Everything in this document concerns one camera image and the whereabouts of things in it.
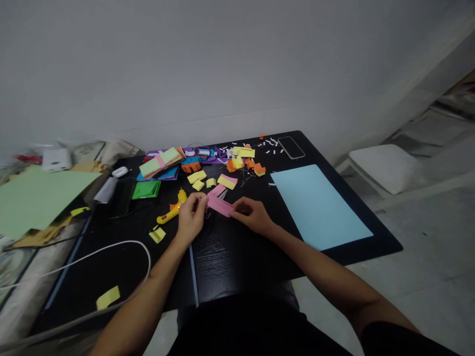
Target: dark pants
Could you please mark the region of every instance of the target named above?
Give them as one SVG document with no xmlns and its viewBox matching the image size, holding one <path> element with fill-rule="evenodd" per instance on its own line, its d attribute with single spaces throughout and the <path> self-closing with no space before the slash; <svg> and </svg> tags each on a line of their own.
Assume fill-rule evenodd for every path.
<svg viewBox="0 0 475 356">
<path fill-rule="evenodd" d="M 297 297 L 295 296 L 295 291 L 292 287 L 292 282 L 287 281 L 273 286 L 267 287 L 266 289 L 255 289 L 256 293 L 265 293 L 272 297 L 276 297 L 286 302 L 290 307 L 294 308 L 297 312 L 300 311 L 300 306 L 298 305 Z M 183 325 L 189 320 L 189 318 L 195 313 L 196 307 L 189 306 L 178 309 L 177 324 L 178 332 L 181 331 Z"/>
</svg>

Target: forearm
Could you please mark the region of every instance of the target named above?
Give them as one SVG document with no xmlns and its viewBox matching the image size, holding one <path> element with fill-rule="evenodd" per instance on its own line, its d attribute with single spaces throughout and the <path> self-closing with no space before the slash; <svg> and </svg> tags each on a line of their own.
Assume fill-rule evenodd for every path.
<svg viewBox="0 0 475 356">
<path fill-rule="evenodd" d="M 322 295 L 348 318 L 358 336 L 361 336 L 364 326 L 376 320 L 393 322 L 417 332 L 386 298 L 330 257 L 277 225 L 266 237 L 277 244 Z"/>
<path fill-rule="evenodd" d="M 173 239 L 153 266 L 139 294 L 123 305 L 108 323 L 91 355 L 130 355 L 145 351 L 187 248 L 187 244 Z"/>
</svg>

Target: person's left hand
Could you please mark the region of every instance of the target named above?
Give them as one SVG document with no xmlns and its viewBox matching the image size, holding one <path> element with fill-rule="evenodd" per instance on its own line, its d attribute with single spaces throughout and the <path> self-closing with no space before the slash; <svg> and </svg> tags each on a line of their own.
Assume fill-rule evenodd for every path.
<svg viewBox="0 0 475 356">
<path fill-rule="evenodd" d="M 204 213 L 208 203 L 205 193 L 192 193 L 180 207 L 176 239 L 190 245 L 203 228 Z"/>
</svg>

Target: floor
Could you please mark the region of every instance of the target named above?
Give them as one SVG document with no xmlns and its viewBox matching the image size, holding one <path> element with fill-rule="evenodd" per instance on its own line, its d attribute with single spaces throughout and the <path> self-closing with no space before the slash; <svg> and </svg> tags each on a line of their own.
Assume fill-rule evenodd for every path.
<svg viewBox="0 0 475 356">
<path fill-rule="evenodd" d="M 475 139 L 471 139 L 425 160 L 426 174 L 444 179 L 475 170 L 469 154 L 474 151 Z M 347 181 L 363 200 L 376 198 L 361 178 Z M 348 268 L 394 303 L 424 335 L 462 356 L 475 355 L 475 185 L 395 206 L 377 216 L 404 250 Z M 308 320 L 353 355 L 362 356 L 343 315 L 306 277 L 292 283 Z M 177 337 L 176 318 L 176 311 L 162 316 L 145 355 L 168 353 Z M 81 347 L 65 347 L 57 355 L 87 355 L 96 337 L 85 339 Z M 30 353 L 25 350 L 22 355 Z"/>
</svg>

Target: white cable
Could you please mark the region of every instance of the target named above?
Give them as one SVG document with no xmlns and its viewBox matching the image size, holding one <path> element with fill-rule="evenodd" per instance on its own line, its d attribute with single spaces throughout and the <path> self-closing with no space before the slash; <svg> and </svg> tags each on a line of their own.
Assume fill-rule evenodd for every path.
<svg viewBox="0 0 475 356">
<path fill-rule="evenodd" d="M 139 245 L 141 245 L 144 249 L 145 249 L 145 252 L 147 253 L 147 257 L 148 257 L 148 270 L 147 270 L 147 274 L 145 276 L 145 278 L 143 279 L 143 282 L 142 284 L 140 285 L 140 287 L 138 288 L 138 290 L 133 294 L 131 295 L 129 298 L 127 298 L 126 300 L 124 300 L 123 302 L 120 302 L 119 304 L 116 304 L 112 307 L 108 307 L 108 308 L 105 308 L 105 309 L 101 309 L 101 310 L 97 310 L 97 311 L 94 311 L 94 312 L 91 312 L 89 314 L 86 314 L 82 317 L 79 317 L 73 321 L 70 321 L 70 322 L 67 322 L 66 324 L 63 324 L 63 325 L 60 325 L 54 329 L 51 329 L 51 330 L 48 330 L 48 331 L 45 331 L 45 332 L 42 332 L 42 333 L 39 333 L 39 334 L 35 334 L 35 335 L 32 335 L 32 336 L 29 336 L 25 339 L 21 339 L 21 340 L 16 340 L 16 341 L 13 341 L 13 342 L 9 342 L 9 343 L 6 343 L 6 344 L 2 344 L 0 345 L 0 353 L 4 353 L 6 351 L 9 351 L 9 350 L 12 350 L 12 349 L 16 349 L 18 347 L 24 347 L 24 346 L 28 346 L 28 345 L 31 345 L 31 344 L 34 344 L 34 343 L 37 343 L 37 342 L 40 342 L 40 341 L 43 341 L 51 336 L 54 336 L 58 333 L 60 333 L 61 331 L 64 331 L 64 330 L 67 330 L 75 325 L 78 325 L 80 323 L 82 323 L 83 321 L 86 321 L 88 319 L 91 319 L 92 317 L 94 316 L 97 316 L 97 315 L 101 315 L 101 314 L 104 314 L 104 313 L 107 313 L 107 312 L 110 312 L 112 310 L 115 310 L 115 309 L 118 309 L 120 306 L 124 305 L 125 303 L 127 303 L 128 301 L 130 301 L 132 298 L 134 298 L 141 290 L 142 290 L 142 287 L 143 285 L 145 284 L 145 281 L 147 280 L 148 278 L 148 275 L 150 274 L 150 268 L 151 268 L 151 265 L 152 265 L 152 260 L 150 258 L 150 252 L 148 251 L 148 249 L 145 247 L 145 245 L 143 243 L 141 243 L 140 241 L 136 241 L 136 240 L 127 240 L 127 241 L 121 241 L 121 242 L 117 242 L 115 244 L 112 244 L 112 245 L 109 245 L 109 246 L 106 246 L 106 247 L 102 247 L 101 249 L 97 250 L 97 251 L 94 251 L 92 252 L 91 254 L 87 255 L 87 256 L 84 256 L 84 257 L 81 257 L 80 259 L 68 264 L 68 265 L 65 265 L 61 268 L 58 268 L 58 269 L 55 269 L 54 271 L 51 271 L 51 272 L 48 272 L 48 273 L 45 273 L 43 275 L 40 275 L 38 277 L 35 277 L 35 278 L 31 278 L 31 279 L 28 279 L 26 281 L 23 281 L 23 282 L 20 282 L 20 283 L 16 283 L 16 284 L 12 284 L 12 285 L 9 285 L 9 286 L 5 286 L 5 287 L 0 287 L 0 290 L 2 289 L 8 289 L 8 288 L 13 288 L 15 286 L 18 286 L 18 285 L 21 285 L 21 284 L 24 284 L 26 282 L 29 282 L 29 281 L 32 281 L 32 280 L 35 280 L 35 279 L 38 279 L 38 278 L 42 278 L 44 276 L 47 276 L 49 274 L 52 274 L 52 273 L 55 273 L 55 272 L 58 272 L 62 269 L 65 269 L 69 266 L 72 266 L 74 264 L 76 264 L 77 262 L 79 261 L 82 261 L 92 255 L 95 255 L 96 253 L 102 251 L 102 250 L 105 250 L 105 249 L 108 249 L 109 247 L 113 247 L 113 246 L 117 246 L 117 245 L 121 245 L 121 244 L 124 244 L 124 243 L 138 243 Z"/>
</svg>

